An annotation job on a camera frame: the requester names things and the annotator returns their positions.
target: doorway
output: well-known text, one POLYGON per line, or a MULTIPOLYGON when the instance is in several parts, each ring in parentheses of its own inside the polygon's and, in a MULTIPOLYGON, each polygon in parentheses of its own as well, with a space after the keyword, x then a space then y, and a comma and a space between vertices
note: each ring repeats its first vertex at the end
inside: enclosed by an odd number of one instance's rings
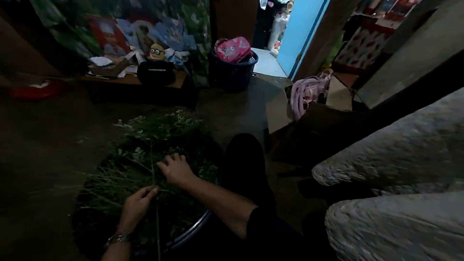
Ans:
POLYGON ((252 45, 259 56, 254 72, 293 79, 328 3, 272 0, 259 8, 252 45))

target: hand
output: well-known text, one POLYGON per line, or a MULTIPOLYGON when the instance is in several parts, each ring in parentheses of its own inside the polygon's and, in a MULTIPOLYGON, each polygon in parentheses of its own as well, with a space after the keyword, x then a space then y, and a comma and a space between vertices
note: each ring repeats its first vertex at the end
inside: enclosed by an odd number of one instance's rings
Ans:
POLYGON ((159 187, 145 187, 127 198, 122 208, 121 220, 119 221, 116 233, 132 233, 145 216, 151 199, 158 194, 159 187))
POLYGON ((179 156, 178 153, 174 153, 172 157, 167 155, 164 162, 158 162, 156 165, 160 167, 168 183, 178 188, 183 188, 185 184, 197 178, 185 160, 185 156, 179 156))

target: pink cloth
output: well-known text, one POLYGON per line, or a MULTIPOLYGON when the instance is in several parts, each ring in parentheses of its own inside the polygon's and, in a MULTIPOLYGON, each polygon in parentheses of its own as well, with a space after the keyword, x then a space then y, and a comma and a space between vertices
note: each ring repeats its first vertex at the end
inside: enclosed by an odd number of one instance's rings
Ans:
POLYGON ((295 120, 299 120, 305 112, 309 103, 317 101, 319 94, 329 90, 330 79, 332 78, 333 70, 325 69, 319 76, 311 76, 302 80, 296 81, 291 89, 290 107, 295 116, 295 120))
POLYGON ((250 43, 242 36, 232 40, 219 39, 214 50, 219 59, 229 63, 238 63, 251 54, 250 43))

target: poster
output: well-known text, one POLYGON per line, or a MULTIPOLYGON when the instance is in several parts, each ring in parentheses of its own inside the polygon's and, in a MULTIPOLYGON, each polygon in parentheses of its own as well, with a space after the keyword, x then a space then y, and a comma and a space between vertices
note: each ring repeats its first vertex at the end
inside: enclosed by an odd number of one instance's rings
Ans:
POLYGON ((87 17, 93 35, 105 55, 122 56, 130 52, 126 39, 117 27, 115 19, 89 14, 87 17))

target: blue door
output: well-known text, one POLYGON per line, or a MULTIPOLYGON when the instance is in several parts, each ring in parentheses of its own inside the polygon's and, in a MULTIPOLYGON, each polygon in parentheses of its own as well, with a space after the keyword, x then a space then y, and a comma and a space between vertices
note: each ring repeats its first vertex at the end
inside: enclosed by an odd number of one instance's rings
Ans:
POLYGON ((295 0, 277 61, 284 72, 293 78, 299 67, 298 56, 304 56, 329 0, 295 0))

